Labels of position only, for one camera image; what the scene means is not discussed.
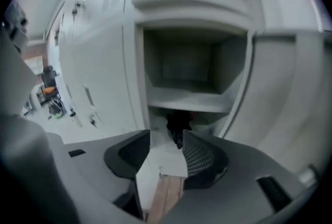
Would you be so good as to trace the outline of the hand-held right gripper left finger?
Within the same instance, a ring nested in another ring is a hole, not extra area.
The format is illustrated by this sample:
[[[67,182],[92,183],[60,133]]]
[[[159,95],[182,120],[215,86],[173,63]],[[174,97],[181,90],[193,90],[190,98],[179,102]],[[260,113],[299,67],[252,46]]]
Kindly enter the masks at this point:
[[[99,195],[129,215],[144,218],[136,175],[150,151],[149,130],[66,144],[65,148]]]

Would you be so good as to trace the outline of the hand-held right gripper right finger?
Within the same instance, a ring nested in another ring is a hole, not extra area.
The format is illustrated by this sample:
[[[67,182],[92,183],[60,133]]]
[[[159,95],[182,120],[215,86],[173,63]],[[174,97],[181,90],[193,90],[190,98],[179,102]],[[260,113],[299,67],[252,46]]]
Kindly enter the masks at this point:
[[[183,140],[188,176],[165,223],[287,223],[316,190],[256,148],[187,130]]]

